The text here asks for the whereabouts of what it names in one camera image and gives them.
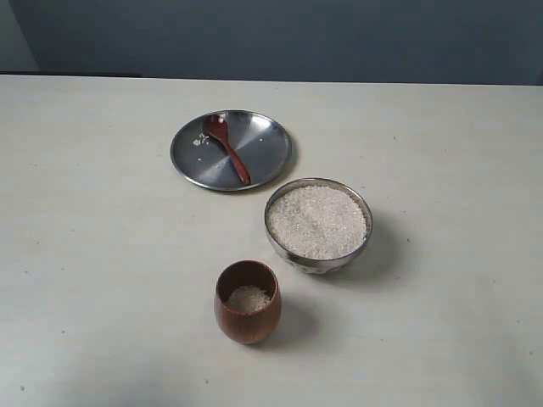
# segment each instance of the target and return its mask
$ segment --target uncooked rice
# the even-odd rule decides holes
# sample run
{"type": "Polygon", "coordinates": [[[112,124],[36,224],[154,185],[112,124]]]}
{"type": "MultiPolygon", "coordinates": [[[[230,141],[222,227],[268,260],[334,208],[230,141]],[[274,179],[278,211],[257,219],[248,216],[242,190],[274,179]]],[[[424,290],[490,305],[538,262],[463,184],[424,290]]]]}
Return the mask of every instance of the uncooked rice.
{"type": "Polygon", "coordinates": [[[287,250],[309,259],[337,259],[366,239],[367,226],[353,199],[331,187],[296,188],[270,207],[271,235],[287,250]]]}
{"type": "Polygon", "coordinates": [[[236,288],[227,300],[227,307],[239,312],[255,312],[266,307],[270,297],[255,286],[236,288]]]}

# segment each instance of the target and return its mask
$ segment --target steel bowl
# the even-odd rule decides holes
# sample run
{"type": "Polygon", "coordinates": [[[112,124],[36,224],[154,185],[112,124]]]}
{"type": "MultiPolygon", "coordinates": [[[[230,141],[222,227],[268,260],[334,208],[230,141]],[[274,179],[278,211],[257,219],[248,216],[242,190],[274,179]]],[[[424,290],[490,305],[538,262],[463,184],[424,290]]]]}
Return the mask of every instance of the steel bowl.
{"type": "Polygon", "coordinates": [[[366,248],[367,242],[372,235],[373,219],[372,211],[370,210],[369,206],[367,206],[366,201],[357,192],[347,187],[346,185],[337,181],[327,180],[325,178],[301,178],[299,180],[291,181],[283,185],[272,194],[270,199],[268,199],[266,209],[264,210],[264,224],[266,225],[266,235],[268,236],[268,240],[270,241],[277,254],[284,258],[288,263],[294,265],[296,268],[301,269],[305,273],[324,274],[329,271],[336,271],[344,265],[347,265],[356,257],[358,257],[360,253],[362,253],[362,251],[364,251],[364,248],[366,248]],[[362,214],[364,215],[364,219],[366,220],[367,232],[364,242],[362,242],[362,244],[353,252],[343,257],[338,257],[337,259],[309,259],[299,256],[298,254],[295,254],[290,250],[286,249],[272,235],[272,233],[270,232],[270,227],[268,226],[268,212],[270,210],[270,207],[287,192],[290,192],[296,188],[308,186],[330,187],[345,192],[360,207],[362,214]]]}

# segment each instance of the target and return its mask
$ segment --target blue wall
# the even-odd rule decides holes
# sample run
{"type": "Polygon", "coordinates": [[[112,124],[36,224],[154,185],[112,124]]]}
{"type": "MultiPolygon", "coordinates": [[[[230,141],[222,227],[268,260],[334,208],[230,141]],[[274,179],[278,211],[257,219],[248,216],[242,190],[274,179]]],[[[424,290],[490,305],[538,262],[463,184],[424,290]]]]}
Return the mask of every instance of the blue wall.
{"type": "Polygon", "coordinates": [[[535,84],[543,0],[11,0],[42,70],[535,84]]]}

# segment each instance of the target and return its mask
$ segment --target red spoon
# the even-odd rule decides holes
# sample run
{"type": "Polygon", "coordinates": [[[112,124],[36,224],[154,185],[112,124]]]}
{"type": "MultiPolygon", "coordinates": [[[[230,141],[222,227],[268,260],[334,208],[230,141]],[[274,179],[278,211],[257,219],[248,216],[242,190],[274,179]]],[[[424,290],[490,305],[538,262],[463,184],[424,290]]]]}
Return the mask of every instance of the red spoon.
{"type": "Polygon", "coordinates": [[[222,146],[226,149],[228,155],[230,155],[230,158],[232,159],[234,168],[238,173],[239,179],[244,185],[249,185],[251,183],[249,172],[245,168],[244,163],[241,162],[241,159],[239,159],[232,146],[228,143],[227,122],[218,114],[212,114],[210,116],[207,116],[204,119],[204,132],[209,134],[222,144],[222,146]]]}

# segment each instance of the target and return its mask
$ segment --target brown wooden cup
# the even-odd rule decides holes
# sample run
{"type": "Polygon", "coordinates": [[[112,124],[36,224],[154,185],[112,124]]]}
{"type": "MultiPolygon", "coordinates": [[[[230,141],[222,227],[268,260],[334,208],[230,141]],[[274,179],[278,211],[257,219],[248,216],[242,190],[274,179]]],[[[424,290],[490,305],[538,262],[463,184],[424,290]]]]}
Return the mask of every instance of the brown wooden cup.
{"type": "Polygon", "coordinates": [[[276,328],[281,316],[281,293],[273,271],[258,261],[243,260],[228,266],[219,276],[215,293],[215,317],[222,331],[233,341],[257,343],[276,328]],[[240,312],[226,306],[233,291],[241,286],[256,286],[266,292],[270,302],[255,312],[240,312]]]}

